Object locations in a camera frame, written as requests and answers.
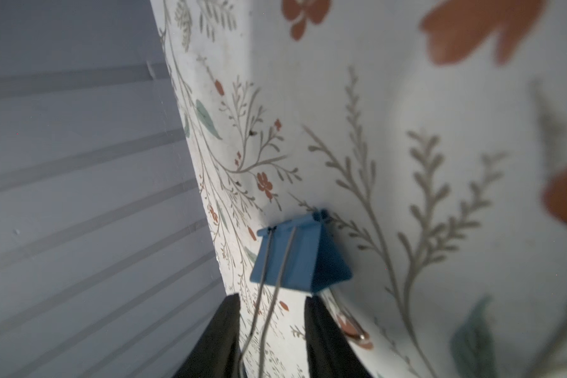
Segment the blue binder clip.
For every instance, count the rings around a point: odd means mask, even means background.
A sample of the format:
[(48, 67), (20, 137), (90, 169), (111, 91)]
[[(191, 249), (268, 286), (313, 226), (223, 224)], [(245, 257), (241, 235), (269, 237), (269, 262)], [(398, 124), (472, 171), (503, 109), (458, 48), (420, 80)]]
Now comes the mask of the blue binder clip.
[[(257, 332), (265, 287), (270, 286), (273, 292), (258, 341), (258, 376), (264, 374), (268, 329), (280, 290), (302, 292), (306, 298), (317, 296), (327, 307), (320, 296), (322, 291), (353, 277), (327, 230), (328, 221), (329, 213), (323, 209), (258, 231), (262, 241), (250, 274), (250, 282), (258, 285), (258, 297), (254, 302), (250, 329), (239, 355), (239, 377), (246, 375), (245, 354)], [(362, 331), (352, 335), (339, 329), (348, 343), (352, 339), (363, 340), (365, 337)]]

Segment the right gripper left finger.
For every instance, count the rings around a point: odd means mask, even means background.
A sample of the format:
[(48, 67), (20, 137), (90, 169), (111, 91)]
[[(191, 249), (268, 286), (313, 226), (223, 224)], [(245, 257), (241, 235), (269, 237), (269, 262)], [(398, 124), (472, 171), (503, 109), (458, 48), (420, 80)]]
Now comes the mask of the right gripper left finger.
[(239, 312), (239, 295), (225, 297), (194, 349), (173, 377), (239, 377)]

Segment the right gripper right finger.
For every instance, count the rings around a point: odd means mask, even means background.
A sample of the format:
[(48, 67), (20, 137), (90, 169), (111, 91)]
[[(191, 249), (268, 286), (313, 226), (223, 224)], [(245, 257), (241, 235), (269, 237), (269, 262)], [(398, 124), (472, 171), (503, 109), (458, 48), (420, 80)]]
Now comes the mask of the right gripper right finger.
[(306, 298), (304, 317), (311, 378), (372, 378), (319, 297)]

